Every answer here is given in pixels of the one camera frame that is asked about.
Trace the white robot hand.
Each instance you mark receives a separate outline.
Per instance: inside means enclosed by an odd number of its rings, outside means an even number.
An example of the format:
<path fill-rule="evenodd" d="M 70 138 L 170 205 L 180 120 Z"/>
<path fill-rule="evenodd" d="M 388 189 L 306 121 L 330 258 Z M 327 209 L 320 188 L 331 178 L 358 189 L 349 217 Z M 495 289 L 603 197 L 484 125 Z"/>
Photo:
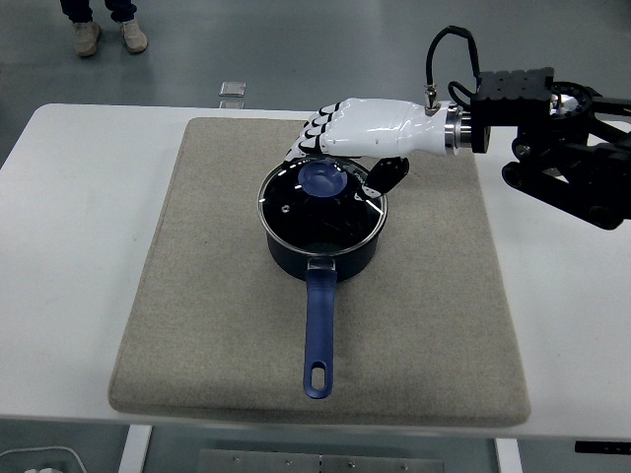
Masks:
<path fill-rule="evenodd" d="M 456 111 L 441 104 L 428 114 L 411 101 L 351 98 L 322 107 L 304 125 L 283 167 L 305 156 L 374 158 L 358 192 L 361 199 L 387 194 L 405 177 L 413 152 L 455 154 Z"/>

